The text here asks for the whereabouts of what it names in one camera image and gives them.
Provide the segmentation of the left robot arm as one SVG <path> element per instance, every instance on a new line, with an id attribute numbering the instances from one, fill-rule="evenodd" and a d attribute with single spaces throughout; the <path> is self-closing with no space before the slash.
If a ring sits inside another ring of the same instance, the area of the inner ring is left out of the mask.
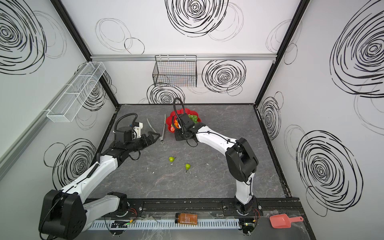
<path id="1" fill-rule="evenodd" d="M 160 136 L 148 132 L 130 141 L 116 137 L 110 147 L 98 156 L 98 161 L 82 175 L 60 190 L 49 191 L 43 200 L 38 227 L 40 235 L 46 234 L 50 240 L 73 240 L 104 215 L 126 215 L 131 209 L 126 194 L 110 192 L 98 200 L 89 203 L 86 200 L 99 183 L 120 167 L 131 153 L 139 153 L 154 144 Z"/>

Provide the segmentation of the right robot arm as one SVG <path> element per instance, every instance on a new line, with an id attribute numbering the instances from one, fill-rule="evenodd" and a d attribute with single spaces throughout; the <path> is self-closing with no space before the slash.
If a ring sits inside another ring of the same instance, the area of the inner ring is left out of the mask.
<path id="1" fill-rule="evenodd" d="M 226 157 L 230 174 L 236 180 L 236 208 L 245 216 L 257 202 L 253 192 L 253 180 L 259 161 L 248 141 L 244 138 L 233 139 L 219 134 L 203 123 L 189 128 L 179 125 L 175 128 L 176 140 L 193 139 L 196 143 L 206 144 Z"/>

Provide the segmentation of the red flower-shaped fruit bowl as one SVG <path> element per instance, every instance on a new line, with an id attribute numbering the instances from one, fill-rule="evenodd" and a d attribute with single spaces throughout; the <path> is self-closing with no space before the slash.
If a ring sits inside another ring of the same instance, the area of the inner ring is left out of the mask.
<path id="1" fill-rule="evenodd" d="M 189 110 L 187 108 L 185 108 L 185 110 L 181 109 L 181 110 L 177 110 L 177 113 L 179 115 L 183 114 L 183 113 L 187 113 L 188 115 L 197 115 L 198 116 L 198 122 L 201 122 L 201 119 L 199 118 L 199 114 L 196 112 L 196 111 L 192 111 L 192 110 Z M 169 132 L 171 132 L 170 128 L 172 127 L 172 123 L 177 120 L 177 117 L 176 117 L 176 113 L 173 111 L 171 112 L 171 114 L 166 118 L 166 124 L 168 126 L 168 130 Z"/>

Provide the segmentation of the green fake grape bunch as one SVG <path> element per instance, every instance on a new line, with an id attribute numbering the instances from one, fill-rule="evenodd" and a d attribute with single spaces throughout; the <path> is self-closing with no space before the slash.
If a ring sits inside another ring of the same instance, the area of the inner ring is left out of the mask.
<path id="1" fill-rule="evenodd" d="M 189 115 L 189 118 L 196 124 L 198 122 L 198 116 L 197 115 Z"/>

